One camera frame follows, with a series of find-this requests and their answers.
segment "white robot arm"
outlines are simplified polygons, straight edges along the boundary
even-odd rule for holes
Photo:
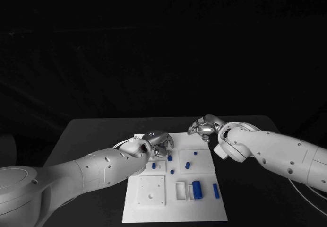
[[[165,157],[174,148],[164,131],[149,131],[142,138],[116,144],[77,160],[46,168],[0,168],[0,226],[41,227],[53,211],[76,196],[110,187],[138,175],[151,155]]]
[[[265,169],[285,178],[327,192],[327,150],[314,144],[269,131],[260,131],[243,122],[223,122],[207,114],[188,128],[204,142],[217,134],[213,151],[221,159],[243,162],[254,157]]]

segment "blue block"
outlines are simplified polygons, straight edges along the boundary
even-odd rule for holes
[[[194,199],[200,200],[203,198],[203,196],[201,196],[201,184],[200,184],[198,181],[193,181],[191,185],[193,185]]]
[[[216,184],[213,184],[213,191],[214,191],[214,196],[216,196],[216,199],[218,199],[218,192],[217,192],[217,187],[216,187]]]

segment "table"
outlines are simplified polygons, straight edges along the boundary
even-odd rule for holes
[[[76,119],[67,124],[44,167],[72,161],[118,142],[158,129],[185,132],[195,117]],[[260,130],[278,132],[266,116],[220,116],[226,122],[247,122]],[[213,153],[217,144],[210,135],[208,148],[224,201],[227,222],[169,222],[122,224],[126,181],[112,187],[87,192],[59,207],[44,227],[77,226],[244,226],[295,225],[321,226],[327,219],[296,194],[288,180],[265,170],[249,157],[243,163],[230,158],[221,160]]]

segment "robotic hand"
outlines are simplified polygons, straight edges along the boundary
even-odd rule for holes
[[[187,134],[198,133],[208,142],[211,133],[217,134],[213,151],[221,159],[230,157],[243,162],[253,157],[260,166],[285,178],[327,192],[327,150],[314,144],[260,131],[243,122],[223,122],[207,114],[190,126]]]
[[[0,168],[0,226],[41,227],[53,211],[93,190],[110,187],[145,168],[149,156],[174,148],[164,131],[149,131],[82,158],[46,168]]]

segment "black curtain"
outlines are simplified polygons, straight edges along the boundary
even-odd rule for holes
[[[322,5],[2,8],[0,130],[56,142],[74,118],[214,114],[290,134],[327,101]]]

